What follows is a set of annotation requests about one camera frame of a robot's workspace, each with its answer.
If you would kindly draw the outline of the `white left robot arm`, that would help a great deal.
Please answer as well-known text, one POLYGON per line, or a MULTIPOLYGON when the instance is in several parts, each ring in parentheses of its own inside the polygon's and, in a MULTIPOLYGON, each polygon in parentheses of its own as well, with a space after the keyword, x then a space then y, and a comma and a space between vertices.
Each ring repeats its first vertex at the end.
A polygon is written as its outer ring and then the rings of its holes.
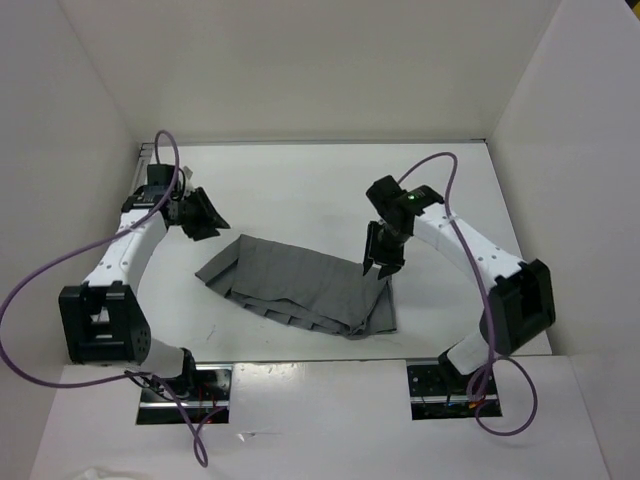
POLYGON ((75 364, 120 365, 164 378, 176 399, 192 397, 199 375, 191 352, 153 338, 137 299, 151 256, 168 230, 178 226, 193 241, 216 237, 228 223, 187 169, 147 168, 147 181, 121 207, 116 237, 79 285, 58 297, 67 350, 75 364))

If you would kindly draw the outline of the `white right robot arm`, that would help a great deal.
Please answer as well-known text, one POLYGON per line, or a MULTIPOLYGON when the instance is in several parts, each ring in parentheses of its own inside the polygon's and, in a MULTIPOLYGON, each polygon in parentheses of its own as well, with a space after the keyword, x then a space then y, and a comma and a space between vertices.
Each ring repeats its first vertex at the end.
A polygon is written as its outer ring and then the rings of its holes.
POLYGON ((386 176, 374 182, 366 196, 379 218, 367 227, 364 270, 375 268, 381 279, 398 273, 405 265, 405 245, 415 238, 479 287, 479 325, 439 356, 438 380, 450 393, 466 388, 471 397, 480 397, 488 384, 486 366, 512 355, 555 322, 549 268, 495 245, 426 185, 407 191, 386 176))

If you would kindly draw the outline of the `grey pleated skirt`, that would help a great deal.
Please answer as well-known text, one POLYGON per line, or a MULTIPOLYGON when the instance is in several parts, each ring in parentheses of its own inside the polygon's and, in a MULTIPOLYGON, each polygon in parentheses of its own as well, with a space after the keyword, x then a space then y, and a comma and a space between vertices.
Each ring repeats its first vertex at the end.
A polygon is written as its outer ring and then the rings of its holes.
POLYGON ((195 276, 216 294, 282 325, 349 340, 397 330, 389 278, 314 250, 241 235, 195 276))

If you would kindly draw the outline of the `white crumpled cloth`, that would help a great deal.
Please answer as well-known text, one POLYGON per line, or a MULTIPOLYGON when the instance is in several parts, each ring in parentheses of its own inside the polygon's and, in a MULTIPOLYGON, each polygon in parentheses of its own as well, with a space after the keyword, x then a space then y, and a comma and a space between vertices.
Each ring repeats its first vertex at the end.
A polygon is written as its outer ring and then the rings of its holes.
POLYGON ((146 476, 139 472, 89 467, 71 476, 72 480, 141 480, 146 476))

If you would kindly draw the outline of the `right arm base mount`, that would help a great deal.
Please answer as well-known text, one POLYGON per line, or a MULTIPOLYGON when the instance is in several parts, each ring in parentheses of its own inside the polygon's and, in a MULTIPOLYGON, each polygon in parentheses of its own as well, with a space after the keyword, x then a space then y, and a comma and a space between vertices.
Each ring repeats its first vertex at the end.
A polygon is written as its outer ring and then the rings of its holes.
POLYGON ((487 395, 474 402, 466 393, 466 378, 449 378, 436 361, 408 362, 406 374, 413 421, 473 418, 480 406, 481 417, 502 416, 493 378, 487 395))

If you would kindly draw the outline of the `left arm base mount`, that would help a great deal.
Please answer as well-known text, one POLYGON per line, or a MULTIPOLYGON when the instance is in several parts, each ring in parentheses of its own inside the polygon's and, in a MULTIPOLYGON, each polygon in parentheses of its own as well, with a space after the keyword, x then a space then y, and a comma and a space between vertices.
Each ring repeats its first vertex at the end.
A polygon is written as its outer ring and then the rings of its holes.
MULTIPOLYGON (((166 382, 177 395, 187 416, 196 424, 227 424, 231 396, 233 366, 231 364, 199 363, 194 372, 193 387, 185 387, 176 379, 166 382)), ((137 425, 183 424, 178 406, 166 388, 157 382, 136 380, 140 398, 137 425)))

